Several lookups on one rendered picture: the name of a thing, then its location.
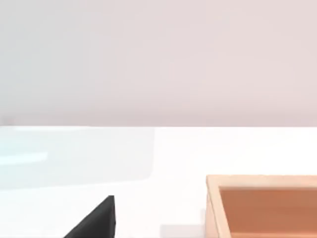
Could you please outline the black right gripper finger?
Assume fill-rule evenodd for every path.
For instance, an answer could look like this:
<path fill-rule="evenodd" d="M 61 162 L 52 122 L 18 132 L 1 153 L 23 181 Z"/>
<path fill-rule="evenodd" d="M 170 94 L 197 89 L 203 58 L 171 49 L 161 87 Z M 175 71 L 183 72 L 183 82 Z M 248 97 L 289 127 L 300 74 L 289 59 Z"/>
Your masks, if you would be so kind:
<path fill-rule="evenodd" d="M 63 238 L 115 238 L 115 199 L 108 196 Z"/>

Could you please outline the shallow salmon-coloured box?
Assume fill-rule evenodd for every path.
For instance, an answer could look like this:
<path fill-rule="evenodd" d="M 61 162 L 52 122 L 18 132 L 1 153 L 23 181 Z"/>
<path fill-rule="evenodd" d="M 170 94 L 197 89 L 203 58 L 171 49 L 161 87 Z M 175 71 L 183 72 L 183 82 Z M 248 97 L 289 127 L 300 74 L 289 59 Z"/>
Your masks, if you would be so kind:
<path fill-rule="evenodd" d="M 205 238 L 317 238 L 317 175 L 208 175 Z"/>

